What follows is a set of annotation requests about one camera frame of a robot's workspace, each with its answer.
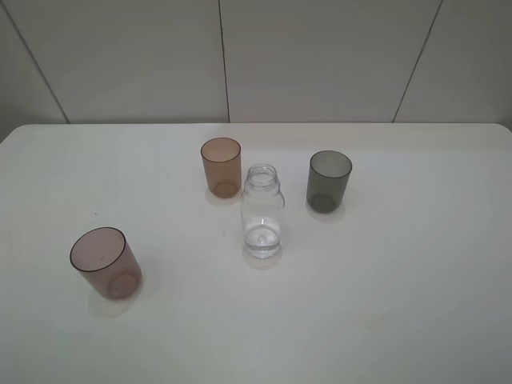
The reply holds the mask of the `pink translucent plastic cup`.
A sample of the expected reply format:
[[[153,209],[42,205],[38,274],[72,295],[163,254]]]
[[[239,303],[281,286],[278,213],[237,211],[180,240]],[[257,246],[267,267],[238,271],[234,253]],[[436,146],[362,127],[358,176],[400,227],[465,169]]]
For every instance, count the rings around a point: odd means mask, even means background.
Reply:
[[[117,228],[105,226],[85,233],[73,244],[70,263],[109,300],[130,297],[142,282],[141,268],[126,236]]]

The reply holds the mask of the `grey translucent plastic cup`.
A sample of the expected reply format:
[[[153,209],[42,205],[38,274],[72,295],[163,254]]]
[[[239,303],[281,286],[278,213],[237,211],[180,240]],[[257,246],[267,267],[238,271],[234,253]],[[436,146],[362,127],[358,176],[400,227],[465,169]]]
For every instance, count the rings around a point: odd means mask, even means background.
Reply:
[[[310,158],[306,201],[317,213],[329,214],[342,203],[353,169],[352,161],[335,150],[322,150]]]

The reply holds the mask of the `clear plastic water bottle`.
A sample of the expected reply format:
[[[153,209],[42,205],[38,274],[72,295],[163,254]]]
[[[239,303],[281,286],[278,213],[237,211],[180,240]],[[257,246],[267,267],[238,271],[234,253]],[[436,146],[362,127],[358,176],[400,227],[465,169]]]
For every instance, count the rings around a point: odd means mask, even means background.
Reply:
[[[281,248],[285,199],[276,169],[256,164],[248,169],[240,201],[246,252],[259,259],[272,258]]]

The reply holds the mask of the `orange translucent plastic cup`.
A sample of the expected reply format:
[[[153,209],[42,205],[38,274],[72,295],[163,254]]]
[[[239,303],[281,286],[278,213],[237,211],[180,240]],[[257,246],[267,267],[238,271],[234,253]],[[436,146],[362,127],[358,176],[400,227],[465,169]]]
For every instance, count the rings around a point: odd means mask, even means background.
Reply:
[[[209,191],[232,198],[242,184],[241,146],[232,138],[212,138],[200,150]]]

